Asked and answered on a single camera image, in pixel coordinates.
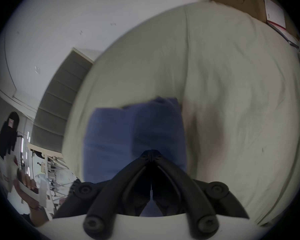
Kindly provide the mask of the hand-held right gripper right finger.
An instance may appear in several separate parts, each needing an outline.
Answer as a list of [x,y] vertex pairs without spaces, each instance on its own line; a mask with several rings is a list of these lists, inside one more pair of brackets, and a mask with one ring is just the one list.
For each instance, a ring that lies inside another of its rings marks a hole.
[[152,151],[152,162],[176,190],[187,214],[193,237],[215,235],[220,226],[217,215],[249,219],[246,210],[226,184],[219,181],[205,183],[194,180],[157,150]]

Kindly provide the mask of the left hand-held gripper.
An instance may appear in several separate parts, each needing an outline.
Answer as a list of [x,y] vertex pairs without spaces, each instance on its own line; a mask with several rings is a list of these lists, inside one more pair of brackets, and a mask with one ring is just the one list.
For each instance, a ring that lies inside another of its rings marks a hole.
[[38,202],[39,208],[49,216],[47,209],[47,188],[49,182],[45,176],[39,176],[39,183],[33,189],[23,184],[21,166],[15,156],[14,149],[18,136],[19,115],[13,111],[9,114],[0,130],[0,186],[7,193],[16,192],[14,180],[18,180],[20,190]]

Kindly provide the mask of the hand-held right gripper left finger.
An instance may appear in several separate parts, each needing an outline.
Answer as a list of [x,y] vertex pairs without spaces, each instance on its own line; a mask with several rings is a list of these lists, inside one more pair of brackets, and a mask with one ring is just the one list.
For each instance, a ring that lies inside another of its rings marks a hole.
[[129,189],[130,183],[134,185],[134,179],[138,180],[150,162],[152,151],[147,150],[110,180],[92,183],[76,179],[53,219],[85,214],[82,226],[88,236],[110,237],[116,210],[124,191]]

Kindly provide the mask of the person's left hand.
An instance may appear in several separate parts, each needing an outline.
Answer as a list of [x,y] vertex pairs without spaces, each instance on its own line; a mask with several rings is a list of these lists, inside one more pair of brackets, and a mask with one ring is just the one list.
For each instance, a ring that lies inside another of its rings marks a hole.
[[36,182],[34,180],[32,180],[23,171],[18,169],[16,172],[16,177],[13,180],[13,185],[21,199],[28,204],[30,210],[39,210],[39,202],[23,190],[28,189],[28,192],[35,190]]

